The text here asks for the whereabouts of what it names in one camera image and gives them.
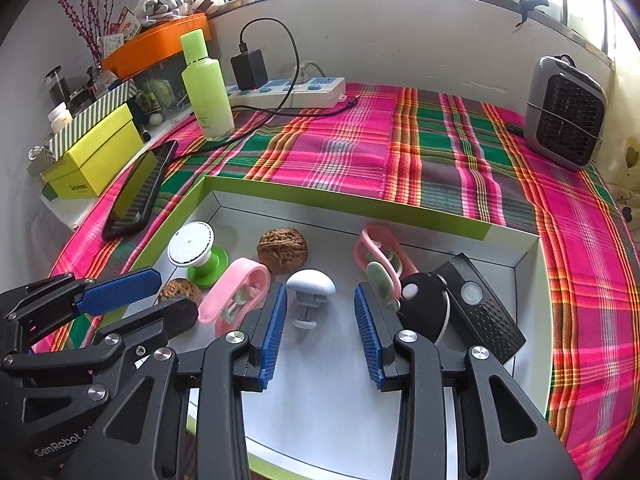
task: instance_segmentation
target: power strip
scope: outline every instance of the power strip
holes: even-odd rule
[[[257,108],[277,108],[289,91],[286,79],[269,81],[256,90],[240,90],[238,86],[226,88],[232,106],[248,105]],[[283,108],[333,108],[347,99],[343,77],[316,77],[294,86]]]

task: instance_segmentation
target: lotion bottle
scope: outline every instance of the lotion bottle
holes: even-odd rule
[[[236,127],[220,63],[209,58],[202,30],[188,32],[180,41],[187,62],[182,80],[202,135],[207,140],[223,140]]]

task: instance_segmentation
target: gray portable heater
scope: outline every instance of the gray portable heater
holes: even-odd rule
[[[533,73],[524,138],[546,158],[583,170],[600,144],[606,108],[602,87],[580,72],[571,57],[545,56]]]

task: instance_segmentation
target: yellow-green box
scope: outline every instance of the yellow-green box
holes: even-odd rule
[[[60,198],[99,196],[142,146],[129,107],[123,104],[78,140],[42,177]]]

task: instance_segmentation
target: orange box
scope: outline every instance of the orange box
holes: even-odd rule
[[[211,39],[207,15],[203,12],[158,25],[127,41],[102,61],[103,70],[111,70],[121,81],[145,71],[182,51],[180,37],[202,29],[204,39]]]

